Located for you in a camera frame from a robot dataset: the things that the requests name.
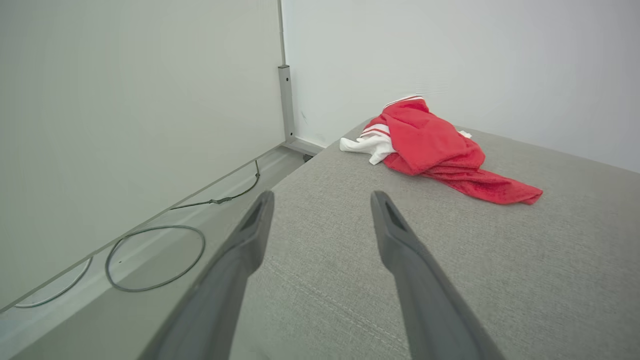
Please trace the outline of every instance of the floor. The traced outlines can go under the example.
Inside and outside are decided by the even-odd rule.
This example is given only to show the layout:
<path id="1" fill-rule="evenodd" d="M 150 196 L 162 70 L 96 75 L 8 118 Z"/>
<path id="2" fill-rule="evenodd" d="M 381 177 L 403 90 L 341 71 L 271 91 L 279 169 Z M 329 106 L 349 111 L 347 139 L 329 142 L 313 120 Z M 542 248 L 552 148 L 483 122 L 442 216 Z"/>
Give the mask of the floor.
<path id="1" fill-rule="evenodd" d="M 206 237 L 201 260 L 185 276 L 159 289 L 126 293 L 104 277 L 109 249 L 97 254 L 82 280 L 66 294 L 34 309 L 12 308 L 0 314 L 0 360 L 16 359 L 132 359 L 136 358 L 181 298 L 193 279 L 231 233 L 256 196 L 276 185 L 304 164 L 300 153 L 277 148 L 259 159 L 257 186 L 221 205 L 169 211 L 145 227 L 182 224 L 200 229 Z M 247 189 L 255 180 L 249 164 L 185 203 L 220 199 Z M 198 254 L 200 239 L 185 230 L 152 231 L 132 237 L 112 260 L 118 284 L 145 287 L 183 271 Z M 23 302 L 56 293 L 79 272 L 71 270 Z"/>

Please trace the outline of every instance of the mattress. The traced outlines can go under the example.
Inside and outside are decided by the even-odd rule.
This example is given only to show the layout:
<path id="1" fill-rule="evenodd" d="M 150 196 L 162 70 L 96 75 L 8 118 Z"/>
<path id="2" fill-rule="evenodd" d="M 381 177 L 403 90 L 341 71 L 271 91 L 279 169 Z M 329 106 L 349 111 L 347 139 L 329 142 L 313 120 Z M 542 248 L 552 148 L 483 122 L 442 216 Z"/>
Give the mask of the mattress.
<path id="1" fill-rule="evenodd" d="M 331 145 L 273 189 L 267 253 L 232 358 L 410 357 L 369 205 L 383 190 L 506 358 L 637 359 L 640 174 L 464 130 L 483 168 L 542 198 L 484 202 Z"/>

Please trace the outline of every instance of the black cable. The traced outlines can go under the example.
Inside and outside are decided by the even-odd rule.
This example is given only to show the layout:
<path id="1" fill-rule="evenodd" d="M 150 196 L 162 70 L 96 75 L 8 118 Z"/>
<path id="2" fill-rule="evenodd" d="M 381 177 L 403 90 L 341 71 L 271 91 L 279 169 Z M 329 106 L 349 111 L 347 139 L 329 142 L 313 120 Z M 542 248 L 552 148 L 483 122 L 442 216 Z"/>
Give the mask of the black cable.
<path id="1" fill-rule="evenodd" d="M 220 199 L 220 200 L 211 199 L 209 201 L 196 202 L 195 204 L 176 206 L 175 208 L 171 208 L 171 210 L 188 208 L 190 206 L 205 205 L 205 204 L 218 204 L 218 205 L 220 205 L 223 202 L 233 200 L 236 197 L 240 197 L 240 196 L 250 192 L 251 190 L 253 190 L 253 188 L 255 188 L 256 185 L 258 185 L 258 179 L 260 179 L 260 168 L 258 167 L 258 160 L 255 160 L 255 171 L 256 171 L 256 173 L 255 173 L 255 182 L 253 183 L 253 185 L 251 185 L 251 187 L 249 189 L 243 191 L 242 193 L 237 194 L 236 196 L 225 197 L 225 198 Z"/>
<path id="2" fill-rule="evenodd" d="M 118 248 L 118 246 L 121 243 L 123 243 L 124 240 L 130 238 L 131 236 L 134 236 L 134 235 L 137 235 L 137 234 L 141 234 L 141 233 L 146 233 L 147 231 L 151 231 L 151 230 L 173 229 L 173 228 L 192 230 L 192 231 L 195 231 L 196 233 L 198 233 L 198 235 L 200 235 L 200 239 L 202 241 L 202 247 L 200 248 L 200 253 L 198 254 L 198 257 L 195 259 L 195 261 L 191 265 L 189 265 L 189 267 L 187 267 L 183 272 L 179 273 L 178 275 L 172 277 L 171 279 L 169 279 L 167 281 L 163 281 L 163 282 L 161 282 L 159 284 L 152 285 L 152 286 L 147 286 L 146 288 L 141 288 L 141 289 L 125 288 L 123 286 L 120 286 L 120 285 L 116 284 L 113 281 L 113 279 L 111 278 L 111 272 L 109 272 L 109 264 L 111 263 L 111 258 L 113 258 L 113 254 L 115 254 L 116 249 Z M 206 244 L 206 241 L 205 241 L 205 238 L 204 238 L 204 234 L 200 230 L 196 229 L 195 227 L 191 227 L 191 226 L 186 226 L 186 225 L 163 225 L 163 226 L 155 226 L 155 227 L 149 227 L 148 229 L 138 230 L 138 231 L 135 231 L 135 232 L 123 237 L 122 239 L 118 240 L 118 242 L 116 242 L 115 245 L 113 245 L 113 247 L 111 248 L 111 251 L 109 251 L 109 255 L 107 256 L 107 261 L 105 261 L 105 263 L 104 263 L 104 273 L 107 275 L 107 280 L 109 281 L 109 283 L 111 283 L 111 285 L 114 288 L 118 289 L 118 290 L 126 291 L 128 293 L 139 293 L 139 292 L 142 292 L 142 291 L 156 289 L 156 288 L 159 288 L 160 286 L 167 285 L 169 282 L 177 280 L 179 277 L 183 276 L 189 270 L 191 270 L 191 268 L 193 268 L 196 265 L 196 263 L 198 263 L 198 260 L 200 260 L 200 258 L 202 257 L 202 254 L 204 253 L 205 244 Z"/>
<path id="3" fill-rule="evenodd" d="M 250 192 L 251 190 L 253 190 L 253 188 L 255 188 L 256 185 L 258 185 L 258 180 L 260 179 L 260 168 L 258 167 L 258 161 L 255 160 L 255 182 L 253 183 L 253 185 L 251 185 L 251 187 L 239 194 L 237 194 L 236 196 L 231 196 L 231 197 L 225 197 L 223 199 L 220 200 L 214 200 L 211 199 L 209 201 L 204 201 L 204 202 L 197 202 L 195 204 L 188 204 L 188 205 L 182 205 L 182 206 L 176 206 L 175 208 L 172 208 L 171 210 L 175 210 L 175 209 L 182 209 L 182 208 L 187 208 L 189 206 L 196 206 L 196 205 L 204 205 L 204 204 L 222 204 L 223 202 L 226 201 L 230 201 L 235 199 L 236 197 L 240 197 L 248 192 Z M 194 260 L 194 262 L 189 265 L 189 267 L 187 267 L 183 272 L 179 273 L 178 275 L 172 277 L 171 279 L 167 280 L 167 281 L 163 281 L 159 284 L 156 285 L 152 285 L 152 286 L 147 286 L 146 288 L 140 288 L 140 289 L 129 289 L 129 288 L 125 288 L 123 286 L 120 286 L 118 284 L 115 283 L 115 281 L 113 281 L 113 278 L 111 277 L 111 272 L 109 272 L 109 265 L 111 264 L 111 260 L 113 258 L 113 255 L 115 254 L 117 248 L 124 243 L 124 241 L 128 238 L 130 238 L 131 236 L 137 235 L 137 234 L 141 234 L 141 233 L 145 233 L 147 231 L 151 231 L 151 230 L 159 230 L 159 229 L 173 229 L 173 228 L 178 228 L 178 229 L 187 229 L 187 230 L 192 230 L 195 231 L 196 233 L 198 233 L 198 235 L 200 235 L 200 239 L 202 240 L 202 247 L 200 248 L 200 253 L 198 254 L 198 257 Z M 184 274 L 186 274 L 189 270 L 191 270 L 191 268 L 193 268 L 198 261 L 200 260 L 200 258 L 202 257 L 202 254 L 204 253 L 204 248 L 205 248 L 205 237 L 204 234 L 196 229 L 195 227 L 191 227 L 191 226 L 186 226 L 186 225 L 164 225 L 164 226 L 155 226 L 155 227 L 149 227 L 148 229 L 142 229 L 139 231 L 135 231 L 131 234 L 128 234 L 127 236 L 125 236 L 124 238 L 118 240 L 118 242 L 116 242 L 113 247 L 111 248 L 111 251 L 109 251 L 109 255 L 107 256 L 107 260 L 104 263 L 104 273 L 107 276 L 107 280 L 109 281 L 109 283 L 116 289 L 118 290 L 122 290 L 122 291 L 126 291 L 129 293 L 139 293 L 142 291 L 147 291 L 147 290 L 151 290 L 151 289 L 156 289 L 159 288 L 161 286 L 167 285 L 168 283 L 177 280 L 179 277 L 183 276 Z"/>

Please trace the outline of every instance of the white stripe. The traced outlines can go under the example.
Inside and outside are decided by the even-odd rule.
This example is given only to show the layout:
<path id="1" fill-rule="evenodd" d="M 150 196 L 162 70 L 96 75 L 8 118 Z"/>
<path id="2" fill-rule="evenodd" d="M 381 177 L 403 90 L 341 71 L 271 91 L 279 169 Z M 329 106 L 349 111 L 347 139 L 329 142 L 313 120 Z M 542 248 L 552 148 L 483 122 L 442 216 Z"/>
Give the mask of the white stripe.
<path id="1" fill-rule="evenodd" d="M 371 131 L 370 133 L 366 133 L 366 134 L 361 134 L 359 139 L 368 139 L 374 136 L 379 136 L 381 138 L 385 138 L 388 139 L 389 141 L 391 141 L 391 136 L 387 135 L 387 134 L 383 134 L 380 133 L 379 131 Z"/>
<path id="2" fill-rule="evenodd" d="M 373 129 L 378 129 L 378 130 L 382 130 L 384 132 L 386 132 L 387 134 L 389 133 L 389 127 L 387 125 L 384 124 L 373 124 L 369 127 L 365 127 L 364 130 L 362 130 L 363 133 L 366 133 L 369 130 L 373 130 Z"/>
<path id="3" fill-rule="evenodd" d="M 415 100 L 415 99 L 422 99 L 422 100 L 424 100 L 424 98 L 423 98 L 422 96 L 420 96 L 420 95 L 410 95 L 410 96 L 405 96 L 405 97 L 403 97 L 402 99 L 398 99 L 398 100 L 396 100 L 396 101 L 392 101 L 392 102 L 390 102 L 390 103 L 386 104 L 386 105 L 385 105 L 385 108 L 386 108 L 387 106 L 389 106 L 389 105 L 393 105 L 393 104 L 395 104 L 395 103 L 397 103 L 397 102 L 401 102 L 401 101 L 405 101 L 405 100 Z"/>

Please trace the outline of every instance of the white cloth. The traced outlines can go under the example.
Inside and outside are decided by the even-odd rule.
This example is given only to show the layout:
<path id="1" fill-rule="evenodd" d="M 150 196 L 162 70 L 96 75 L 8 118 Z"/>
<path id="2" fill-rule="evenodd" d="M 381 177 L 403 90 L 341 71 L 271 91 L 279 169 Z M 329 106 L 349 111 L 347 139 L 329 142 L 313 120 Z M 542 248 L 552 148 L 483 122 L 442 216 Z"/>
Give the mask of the white cloth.
<path id="1" fill-rule="evenodd" d="M 460 135 L 470 138 L 471 134 L 460 130 Z M 356 141 L 347 138 L 340 139 L 340 150 L 349 152 L 362 152 L 370 154 L 369 163 L 375 165 L 383 161 L 387 155 L 393 154 L 396 150 L 391 143 L 389 127 L 383 124 L 375 124 L 366 127 Z"/>

